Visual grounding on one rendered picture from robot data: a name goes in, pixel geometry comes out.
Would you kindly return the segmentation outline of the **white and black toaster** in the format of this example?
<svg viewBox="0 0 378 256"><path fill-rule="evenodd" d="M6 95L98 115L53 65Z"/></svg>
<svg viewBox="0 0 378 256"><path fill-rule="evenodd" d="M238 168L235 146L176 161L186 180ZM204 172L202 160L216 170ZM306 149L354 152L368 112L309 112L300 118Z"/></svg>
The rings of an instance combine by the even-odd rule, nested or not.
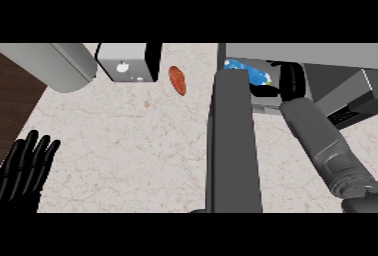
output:
<svg viewBox="0 0 378 256"><path fill-rule="evenodd" d="M161 43L101 43L95 59L114 82L157 82Z"/></svg>

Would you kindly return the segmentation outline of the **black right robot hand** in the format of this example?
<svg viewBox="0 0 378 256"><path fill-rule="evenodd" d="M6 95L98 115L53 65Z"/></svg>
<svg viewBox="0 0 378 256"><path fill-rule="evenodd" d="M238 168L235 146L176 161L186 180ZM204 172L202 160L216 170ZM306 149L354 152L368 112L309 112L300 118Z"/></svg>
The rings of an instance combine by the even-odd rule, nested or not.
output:
<svg viewBox="0 0 378 256"><path fill-rule="evenodd" d="M301 65L295 62L269 61L270 66L281 67L279 87L272 85L250 85L256 97L281 97L282 101L303 98L306 95L306 76Z"/></svg>

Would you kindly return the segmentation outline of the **blue milk carton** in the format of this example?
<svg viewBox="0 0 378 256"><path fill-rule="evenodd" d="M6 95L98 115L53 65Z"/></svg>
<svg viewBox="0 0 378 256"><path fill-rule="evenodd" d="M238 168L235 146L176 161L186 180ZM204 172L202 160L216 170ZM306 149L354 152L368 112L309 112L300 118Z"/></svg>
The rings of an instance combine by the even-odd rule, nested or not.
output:
<svg viewBox="0 0 378 256"><path fill-rule="evenodd" d="M259 70L257 68L251 67L250 65L239 62L235 59L226 59L225 60L223 68L225 69L247 70L248 71L248 81L256 86L272 84L270 75L264 71Z"/></svg>

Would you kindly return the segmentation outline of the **dark grey microwave door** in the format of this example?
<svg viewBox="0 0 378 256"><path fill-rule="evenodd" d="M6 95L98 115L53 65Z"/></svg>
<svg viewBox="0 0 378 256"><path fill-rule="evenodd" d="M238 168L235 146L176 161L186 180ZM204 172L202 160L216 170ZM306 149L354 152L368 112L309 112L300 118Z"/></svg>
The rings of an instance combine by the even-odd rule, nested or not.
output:
<svg viewBox="0 0 378 256"><path fill-rule="evenodd" d="M208 115L207 213L261 213L248 73L214 76Z"/></svg>

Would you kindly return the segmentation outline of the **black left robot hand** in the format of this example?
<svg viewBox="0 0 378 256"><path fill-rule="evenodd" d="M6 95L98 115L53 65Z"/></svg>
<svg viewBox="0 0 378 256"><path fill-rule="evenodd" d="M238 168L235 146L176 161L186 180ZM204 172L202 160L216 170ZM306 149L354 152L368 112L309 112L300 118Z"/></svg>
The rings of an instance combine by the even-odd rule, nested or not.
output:
<svg viewBox="0 0 378 256"><path fill-rule="evenodd" d="M12 145L0 166L0 214L34 214L61 141L31 130Z"/></svg>

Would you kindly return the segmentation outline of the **grey cylindrical appliance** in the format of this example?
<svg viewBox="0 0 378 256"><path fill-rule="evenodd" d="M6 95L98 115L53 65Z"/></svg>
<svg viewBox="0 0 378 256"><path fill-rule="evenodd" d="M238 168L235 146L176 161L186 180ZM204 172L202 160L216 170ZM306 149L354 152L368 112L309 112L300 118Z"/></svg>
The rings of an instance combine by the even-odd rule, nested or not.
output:
<svg viewBox="0 0 378 256"><path fill-rule="evenodd" d="M0 43L0 53L56 92L80 90L96 77L98 63L83 43Z"/></svg>

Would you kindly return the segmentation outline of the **grey microwave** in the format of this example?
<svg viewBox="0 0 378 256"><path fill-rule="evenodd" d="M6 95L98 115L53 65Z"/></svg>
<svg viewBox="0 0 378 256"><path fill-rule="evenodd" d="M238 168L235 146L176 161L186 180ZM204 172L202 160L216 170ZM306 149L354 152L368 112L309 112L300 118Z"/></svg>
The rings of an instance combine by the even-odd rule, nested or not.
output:
<svg viewBox="0 0 378 256"><path fill-rule="evenodd" d="M219 61L233 59L244 61L253 68L267 72L273 79L273 86L279 82L279 66L272 67L266 60L253 59L242 53L241 57L232 56L232 45L222 43ZM328 119L341 130L365 119L378 115L378 70L356 67L329 66L300 63L306 76L306 97L313 100ZM279 96L257 98L253 103L259 113L278 114L281 104Z"/></svg>

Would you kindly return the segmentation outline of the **orange sweet potato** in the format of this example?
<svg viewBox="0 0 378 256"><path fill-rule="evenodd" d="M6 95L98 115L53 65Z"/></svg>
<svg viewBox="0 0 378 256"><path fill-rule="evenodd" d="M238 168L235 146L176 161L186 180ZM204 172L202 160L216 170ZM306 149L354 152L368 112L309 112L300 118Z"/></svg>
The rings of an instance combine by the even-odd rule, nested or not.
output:
<svg viewBox="0 0 378 256"><path fill-rule="evenodd" d="M180 95L186 94L185 74L176 66L168 69L171 85Z"/></svg>

